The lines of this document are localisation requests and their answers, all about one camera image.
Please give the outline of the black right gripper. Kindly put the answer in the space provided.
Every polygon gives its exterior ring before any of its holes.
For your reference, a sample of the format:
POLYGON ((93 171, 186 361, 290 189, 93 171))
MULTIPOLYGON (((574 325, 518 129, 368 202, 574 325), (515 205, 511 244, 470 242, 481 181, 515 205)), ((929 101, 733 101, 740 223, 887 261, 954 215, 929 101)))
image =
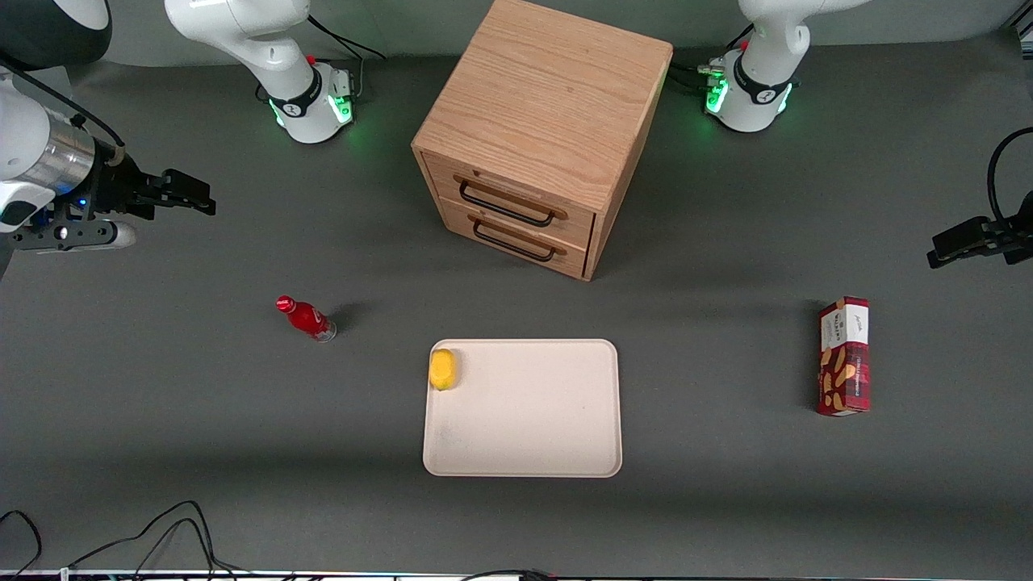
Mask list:
POLYGON ((97 153, 87 178, 77 185, 77 209, 86 215, 129 214, 151 220, 155 210, 185 208, 204 215, 216 214, 216 202, 211 201, 211 187, 207 182, 183 173, 165 171, 165 194, 152 184, 148 175, 130 156, 117 165, 108 165, 111 153, 97 153))

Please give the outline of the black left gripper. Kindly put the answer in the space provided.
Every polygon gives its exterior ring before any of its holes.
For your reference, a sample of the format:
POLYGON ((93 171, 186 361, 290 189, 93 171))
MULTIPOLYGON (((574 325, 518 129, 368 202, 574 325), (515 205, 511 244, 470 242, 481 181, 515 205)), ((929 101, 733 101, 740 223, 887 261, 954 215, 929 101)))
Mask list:
POLYGON ((933 249, 926 255, 927 264, 936 270, 959 259, 997 254, 1003 254, 1007 265, 1030 259, 1032 196, 1033 192, 1029 191, 1019 206, 1018 214, 1011 217, 1004 217, 997 203, 997 221, 1010 243, 1001 244, 997 239, 995 222, 987 216, 972 217, 934 236, 933 249))

